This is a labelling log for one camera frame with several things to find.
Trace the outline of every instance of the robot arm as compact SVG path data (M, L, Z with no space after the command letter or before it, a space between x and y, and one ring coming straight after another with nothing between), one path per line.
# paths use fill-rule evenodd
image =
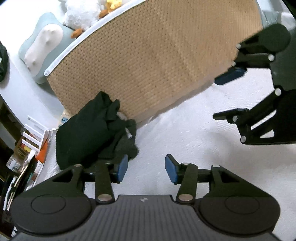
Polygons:
M295 3L285 1L295 17ZM288 31L274 24L236 45L238 54L232 67L215 79L226 84L244 75L247 68L269 68L274 91L252 109L234 109L215 113L213 119L236 124L240 141L248 145L296 143L296 29ZM273 117L252 126L276 110ZM273 137L263 138L269 131Z
M179 164L165 157L173 184L171 195L119 195L127 161L98 161L95 169L74 165L20 194L11 214L19 233L14 241L278 241L272 231L280 215L277 201L227 169L210 170ZM95 181L95 199L84 183ZM196 199L198 183L209 183L209 193Z

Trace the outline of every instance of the wicker panel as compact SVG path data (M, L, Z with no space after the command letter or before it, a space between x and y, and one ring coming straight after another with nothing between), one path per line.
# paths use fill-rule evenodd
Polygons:
M103 90L140 122L209 85L261 28L255 0L147 0L80 43L48 81L71 114Z

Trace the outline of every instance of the stuffed animal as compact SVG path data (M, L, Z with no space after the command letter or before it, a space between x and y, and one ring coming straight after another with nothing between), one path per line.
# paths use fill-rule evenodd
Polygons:
M98 0L59 0L65 4L64 25L74 30L87 30L94 25L101 12Z
M64 25L74 29L71 38L79 37L100 18L130 0L59 0L67 9Z

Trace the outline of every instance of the bag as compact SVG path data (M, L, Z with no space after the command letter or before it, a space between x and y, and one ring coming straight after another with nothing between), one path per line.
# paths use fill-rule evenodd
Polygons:
M4 80L8 65L8 54L6 48L0 42L0 82Z

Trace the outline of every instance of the pillow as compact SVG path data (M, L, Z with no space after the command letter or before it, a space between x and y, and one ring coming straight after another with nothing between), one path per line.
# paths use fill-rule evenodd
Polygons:
M46 82L44 71L74 41L72 33L73 30L63 26L51 12L39 18L33 34L19 49L19 57L36 83Z

